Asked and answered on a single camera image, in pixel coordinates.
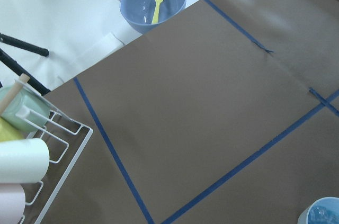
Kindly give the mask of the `blue bowl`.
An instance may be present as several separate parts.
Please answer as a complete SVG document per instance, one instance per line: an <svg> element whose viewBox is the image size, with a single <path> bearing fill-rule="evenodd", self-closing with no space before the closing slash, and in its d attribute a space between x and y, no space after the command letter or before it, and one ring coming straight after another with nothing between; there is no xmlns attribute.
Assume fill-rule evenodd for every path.
<svg viewBox="0 0 339 224"><path fill-rule="evenodd" d="M185 9L186 0L164 0L160 5L158 23L152 24L155 0L120 0L120 12L127 23L144 34Z"/></svg>

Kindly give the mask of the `pink cup in rack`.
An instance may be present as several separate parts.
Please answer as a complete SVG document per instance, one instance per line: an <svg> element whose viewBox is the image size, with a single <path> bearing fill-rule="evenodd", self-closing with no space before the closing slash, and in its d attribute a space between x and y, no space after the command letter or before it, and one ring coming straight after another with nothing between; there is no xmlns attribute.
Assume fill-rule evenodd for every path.
<svg viewBox="0 0 339 224"><path fill-rule="evenodd" d="M21 184L1 184L1 223L19 223L25 208Z"/></svg>

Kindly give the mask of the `green cup in rack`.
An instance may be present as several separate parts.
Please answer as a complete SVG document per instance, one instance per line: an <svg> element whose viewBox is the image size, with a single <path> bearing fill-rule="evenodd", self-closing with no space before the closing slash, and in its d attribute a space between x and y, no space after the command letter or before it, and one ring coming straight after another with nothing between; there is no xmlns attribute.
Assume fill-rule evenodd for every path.
<svg viewBox="0 0 339 224"><path fill-rule="evenodd" d="M22 88L1 117L18 130L33 132L37 128L32 124L42 128L47 123L49 115L48 104L31 91Z"/></svg>

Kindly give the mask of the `yellow cup in rack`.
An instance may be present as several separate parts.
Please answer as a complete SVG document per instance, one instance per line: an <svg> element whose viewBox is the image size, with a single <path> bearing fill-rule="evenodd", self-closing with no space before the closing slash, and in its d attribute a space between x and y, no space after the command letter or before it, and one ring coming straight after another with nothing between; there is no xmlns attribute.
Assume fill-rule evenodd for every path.
<svg viewBox="0 0 339 224"><path fill-rule="evenodd" d="M1 118L1 134L0 134L0 141L12 141L12 140L21 140L24 139L24 135L20 130L13 127L10 123L6 120Z"/></svg>

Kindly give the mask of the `light blue plastic cup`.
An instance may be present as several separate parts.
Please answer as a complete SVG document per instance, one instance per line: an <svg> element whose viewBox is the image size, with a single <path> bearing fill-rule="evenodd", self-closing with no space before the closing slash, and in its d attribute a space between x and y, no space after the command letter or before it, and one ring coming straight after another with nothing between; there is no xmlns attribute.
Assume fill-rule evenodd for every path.
<svg viewBox="0 0 339 224"><path fill-rule="evenodd" d="M338 223L338 198L325 197L316 200L299 216L297 224Z"/></svg>

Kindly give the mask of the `white cup in rack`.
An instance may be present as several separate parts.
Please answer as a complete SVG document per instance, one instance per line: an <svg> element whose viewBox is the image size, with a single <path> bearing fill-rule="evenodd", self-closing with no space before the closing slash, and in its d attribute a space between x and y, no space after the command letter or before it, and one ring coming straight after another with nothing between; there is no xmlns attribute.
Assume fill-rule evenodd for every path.
<svg viewBox="0 0 339 224"><path fill-rule="evenodd" d="M1 183L36 183L50 163L47 144L39 138L1 142Z"/></svg>

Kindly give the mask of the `yellow plastic fork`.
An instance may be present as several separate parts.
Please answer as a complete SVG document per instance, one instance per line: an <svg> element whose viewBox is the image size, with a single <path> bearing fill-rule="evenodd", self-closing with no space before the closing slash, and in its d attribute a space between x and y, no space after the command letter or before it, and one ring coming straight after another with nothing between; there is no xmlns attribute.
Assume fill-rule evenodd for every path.
<svg viewBox="0 0 339 224"><path fill-rule="evenodd" d="M151 21L152 24L158 23L160 5L163 1L164 0L155 0L155 9L154 9L153 18Z"/></svg>

